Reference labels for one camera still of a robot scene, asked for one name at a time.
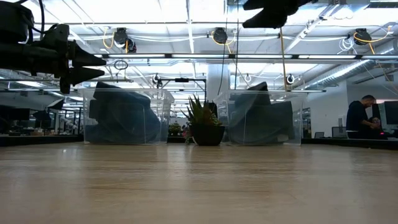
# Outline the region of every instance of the white ceiling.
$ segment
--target white ceiling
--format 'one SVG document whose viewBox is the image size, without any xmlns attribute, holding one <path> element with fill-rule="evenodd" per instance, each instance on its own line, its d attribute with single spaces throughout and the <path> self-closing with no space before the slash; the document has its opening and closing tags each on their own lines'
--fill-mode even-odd
<svg viewBox="0 0 398 224">
<path fill-rule="evenodd" d="M 46 8 L 45 22 L 48 29 L 54 23 L 66 23 L 79 38 L 85 40 L 77 41 L 80 46 L 93 54 L 121 53 L 122 50 L 113 47 L 106 49 L 103 45 L 102 37 L 107 28 L 106 35 L 111 35 L 117 27 L 126 27 L 128 34 L 133 35 L 137 53 L 191 53 L 187 23 L 186 0 L 43 0 Z M 40 27 L 40 9 L 37 0 L 30 0 L 24 3 L 34 13 L 35 26 Z M 309 21 L 317 19 L 318 15 L 326 8 L 326 4 L 307 5 L 290 16 L 283 33 L 287 38 L 284 45 L 292 43 L 292 39 L 299 34 Z M 240 54 L 279 54 L 281 53 L 280 39 L 277 38 L 277 29 L 243 29 L 240 23 L 255 15 L 258 11 L 243 11 L 224 14 L 223 0 L 190 0 L 190 18 L 192 22 L 193 49 L 195 53 L 223 53 L 224 46 L 213 42 L 211 36 L 206 38 L 206 34 L 211 33 L 215 27 L 225 27 L 228 18 L 227 33 L 229 40 L 233 40 L 233 32 L 239 28 L 239 53 Z M 295 45 L 290 54 L 337 54 L 341 52 L 338 40 L 328 40 L 331 37 L 345 37 L 347 33 L 353 33 L 356 28 L 367 28 L 374 39 L 385 36 L 385 24 L 397 22 L 398 9 L 363 9 L 347 14 L 339 14 L 330 17 L 326 21 L 321 21 L 307 36 Z M 375 48 L 394 38 L 395 33 L 386 39 L 374 43 Z M 273 39 L 263 40 L 264 37 L 274 37 Z M 164 42 L 165 39 L 183 39 L 175 42 Z M 237 49 L 237 43 L 231 45 L 233 52 Z M 359 54 L 370 54 L 369 47 L 357 46 L 354 48 Z M 267 81 L 269 85 L 279 88 L 283 85 L 283 79 L 278 78 L 283 72 L 282 64 L 267 63 L 238 63 L 238 68 L 243 75 L 247 73 L 253 75 L 252 84 Z M 233 75 L 235 65 L 229 64 L 231 75 Z M 331 64 L 286 64 L 287 73 L 294 74 L 309 81 L 323 72 L 335 67 Z M 192 63 L 178 63 L 173 66 L 137 66 L 150 82 L 151 75 L 158 73 L 165 77 L 189 77 L 193 76 Z M 117 71 L 110 67 L 112 73 Z M 207 64 L 205 62 L 196 63 L 197 77 L 206 75 Z M 132 70 L 126 71 L 127 77 L 132 78 L 138 84 L 147 87 L 141 78 L 136 78 L 137 74 Z M 245 88 L 245 82 L 240 82 L 241 87 Z M 193 88 L 191 84 L 174 84 L 180 88 Z"/>
</svg>

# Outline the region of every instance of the clear plastic bin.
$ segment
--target clear plastic bin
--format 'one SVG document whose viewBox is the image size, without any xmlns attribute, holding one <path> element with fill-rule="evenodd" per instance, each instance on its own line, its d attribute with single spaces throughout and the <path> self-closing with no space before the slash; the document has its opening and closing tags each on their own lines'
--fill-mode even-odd
<svg viewBox="0 0 398 224">
<path fill-rule="evenodd" d="M 167 90 L 84 89 L 85 142 L 160 144 L 167 142 L 173 96 Z"/>
<path fill-rule="evenodd" d="M 223 143 L 238 146 L 301 144 L 305 93 L 230 90 L 215 99 L 226 126 Z"/>
</svg>

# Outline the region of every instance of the black plant pot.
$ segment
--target black plant pot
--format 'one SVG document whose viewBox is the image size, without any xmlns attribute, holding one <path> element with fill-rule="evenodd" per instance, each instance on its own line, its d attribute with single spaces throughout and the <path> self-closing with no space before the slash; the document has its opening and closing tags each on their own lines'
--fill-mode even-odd
<svg viewBox="0 0 398 224">
<path fill-rule="evenodd" d="M 190 130 L 199 146 L 218 146 L 223 140 L 225 127 L 194 124 L 190 126 Z"/>
</svg>

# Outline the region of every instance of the spiky plant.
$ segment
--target spiky plant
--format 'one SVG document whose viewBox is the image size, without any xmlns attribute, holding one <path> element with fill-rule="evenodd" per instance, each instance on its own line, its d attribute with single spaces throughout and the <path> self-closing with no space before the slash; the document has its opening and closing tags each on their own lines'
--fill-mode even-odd
<svg viewBox="0 0 398 224">
<path fill-rule="evenodd" d="M 221 122 L 209 107 L 209 102 L 205 101 L 203 106 L 200 104 L 199 97 L 193 96 L 194 100 L 189 98 L 188 114 L 182 112 L 190 124 L 202 124 L 210 126 L 220 126 Z"/>
</svg>

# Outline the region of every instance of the ceiling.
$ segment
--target ceiling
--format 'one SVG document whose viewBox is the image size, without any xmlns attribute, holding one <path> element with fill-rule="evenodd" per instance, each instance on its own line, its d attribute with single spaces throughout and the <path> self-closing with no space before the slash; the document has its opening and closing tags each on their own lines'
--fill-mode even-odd
<svg viewBox="0 0 398 224">
<path fill-rule="evenodd" d="M 211 38 L 211 32 L 215 27 L 226 27 L 232 53 L 239 50 L 239 54 L 281 54 L 279 29 L 243 29 L 241 23 L 259 11 L 236 10 L 236 6 L 230 6 L 228 13 L 225 13 L 223 0 L 43 0 L 43 2 L 45 28 L 48 29 L 54 23 L 68 24 L 71 30 L 70 38 L 75 39 L 83 49 L 92 54 L 123 53 L 123 50 L 115 45 L 107 48 L 103 43 L 105 41 L 107 45 L 111 45 L 112 33 L 118 27 L 127 28 L 127 33 L 135 42 L 137 53 L 140 54 L 222 54 L 224 45 L 216 44 Z M 376 49 L 395 38 L 398 30 L 396 26 L 398 9 L 367 8 L 368 1 L 358 0 L 355 3 L 359 4 L 342 7 L 335 14 L 326 16 L 326 20 L 319 21 L 320 14 L 328 7 L 328 4 L 323 2 L 325 1 L 304 5 L 297 13 L 288 17 L 286 25 L 282 28 L 284 46 L 288 49 L 286 53 L 371 54 L 367 45 L 353 45 L 356 53 L 352 48 L 342 50 L 343 39 L 348 34 L 352 35 L 356 28 L 366 28 L 373 39 L 380 39 L 386 35 L 387 27 L 390 25 L 389 35 L 374 43 Z M 27 1 L 24 6 L 34 13 L 35 26 L 39 29 L 41 20 L 38 1 Z M 112 61 L 109 60 L 108 68 L 100 68 L 106 72 L 101 78 L 107 80 L 116 78 L 114 75 L 118 71 L 113 67 Z M 167 59 L 152 59 L 151 63 L 155 66 L 147 66 L 146 60 L 143 59 L 126 59 L 126 61 L 135 67 L 130 66 L 118 74 L 118 80 L 133 81 L 115 83 L 124 88 L 149 88 L 156 73 L 165 78 L 206 78 L 208 63 L 214 63 L 206 60 L 172 62 Z M 338 66 L 338 63 L 287 63 L 285 68 L 287 73 L 293 74 L 296 78 L 300 77 L 302 82 L 309 82 Z M 234 75 L 235 64 L 231 62 L 228 66 L 230 75 Z M 280 62 L 238 62 L 238 68 L 242 77 L 248 75 L 251 77 L 249 86 L 266 81 L 271 88 L 278 89 L 284 84 L 281 76 L 283 67 Z M 246 89 L 248 85 L 242 77 L 239 78 L 241 82 L 238 88 Z M 173 89 L 195 87 L 198 90 L 197 94 L 201 95 L 199 86 L 194 83 L 167 85 L 167 88 Z M 178 94 L 180 93 L 173 93 L 176 98 L 180 98 Z"/>
</svg>

